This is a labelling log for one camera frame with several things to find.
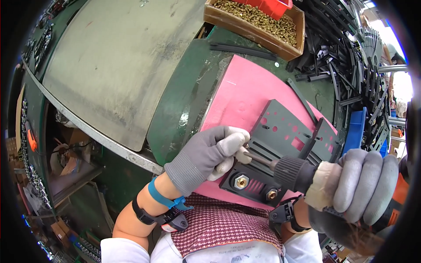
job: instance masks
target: hexagonal nut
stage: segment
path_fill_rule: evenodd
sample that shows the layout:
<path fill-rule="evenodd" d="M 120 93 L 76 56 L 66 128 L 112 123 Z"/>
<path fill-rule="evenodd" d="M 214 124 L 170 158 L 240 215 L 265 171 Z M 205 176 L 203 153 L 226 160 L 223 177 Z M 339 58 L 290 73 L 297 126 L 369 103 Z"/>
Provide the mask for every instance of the hexagonal nut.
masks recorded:
<path fill-rule="evenodd" d="M 238 190 L 243 190 L 248 185 L 248 177 L 245 175 L 240 175 L 234 179 L 234 187 Z"/>
<path fill-rule="evenodd" d="M 266 200 L 270 201 L 273 200 L 278 195 L 278 190 L 270 189 L 266 194 Z"/>

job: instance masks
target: red plastic bin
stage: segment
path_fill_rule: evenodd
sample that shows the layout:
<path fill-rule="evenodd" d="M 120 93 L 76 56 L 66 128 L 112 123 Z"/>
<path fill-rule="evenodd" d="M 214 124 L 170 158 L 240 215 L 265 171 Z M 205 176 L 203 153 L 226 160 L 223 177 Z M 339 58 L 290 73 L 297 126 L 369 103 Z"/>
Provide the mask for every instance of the red plastic bin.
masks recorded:
<path fill-rule="evenodd" d="M 258 6 L 259 10 L 275 20 L 279 20 L 285 10 L 292 8 L 292 0 L 233 0 L 234 2 Z"/>

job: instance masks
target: gray work glove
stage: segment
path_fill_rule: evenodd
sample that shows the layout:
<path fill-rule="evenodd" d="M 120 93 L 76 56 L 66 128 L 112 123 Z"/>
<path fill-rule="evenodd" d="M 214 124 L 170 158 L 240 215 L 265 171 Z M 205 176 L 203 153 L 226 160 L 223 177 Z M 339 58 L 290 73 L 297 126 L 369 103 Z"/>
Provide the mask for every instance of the gray work glove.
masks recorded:
<path fill-rule="evenodd" d="M 242 154 L 250 140 L 248 131 L 231 126 L 217 126 L 196 133 L 164 169 L 182 195 L 189 196 L 206 179 L 216 180 L 228 172 L 234 157 L 242 163 L 251 158 Z"/>
<path fill-rule="evenodd" d="M 333 208 L 345 213 L 349 222 L 361 217 L 369 226 L 386 211 L 396 187 L 399 166 L 393 155 L 384 158 L 376 151 L 351 149 L 339 159 L 342 166 Z"/>

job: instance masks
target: blue wristband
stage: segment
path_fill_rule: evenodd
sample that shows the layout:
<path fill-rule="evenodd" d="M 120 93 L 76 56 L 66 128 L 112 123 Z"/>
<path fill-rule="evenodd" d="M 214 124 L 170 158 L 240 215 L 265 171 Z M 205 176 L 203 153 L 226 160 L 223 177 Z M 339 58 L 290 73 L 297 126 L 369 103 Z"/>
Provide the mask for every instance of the blue wristband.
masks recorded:
<path fill-rule="evenodd" d="M 168 207 L 168 209 L 171 209 L 172 207 L 176 207 L 178 210 L 186 211 L 193 208 L 192 206 L 186 207 L 184 205 L 184 202 L 186 201 L 184 196 L 181 196 L 175 199 L 174 201 L 171 201 L 170 199 L 162 196 L 155 188 L 155 179 L 156 177 L 154 177 L 148 185 L 149 193 L 151 194 L 152 198 L 155 199 L 155 201 Z"/>

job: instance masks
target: wooden box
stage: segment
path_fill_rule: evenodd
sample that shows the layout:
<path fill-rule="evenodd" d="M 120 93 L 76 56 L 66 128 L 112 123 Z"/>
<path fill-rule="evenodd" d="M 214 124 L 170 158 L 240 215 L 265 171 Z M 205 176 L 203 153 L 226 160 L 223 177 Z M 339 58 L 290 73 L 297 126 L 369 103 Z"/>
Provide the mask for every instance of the wooden box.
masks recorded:
<path fill-rule="evenodd" d="M 286 61 L 291 61 L 303 54 L 305 35 L 304 12 L 295 5 L 290 10 L 287 9 L 285 14 L 292 18 L 297 28 L 297 47 L 291 46 L 246 20 L 213 7 L 213 4 L 216 1 L 217 0 L 206 1 L 205 12 L 203 15 L 203 20 L 205 22 L 223 27 L 231 32 L 248 38 L 277 54 Z"/>

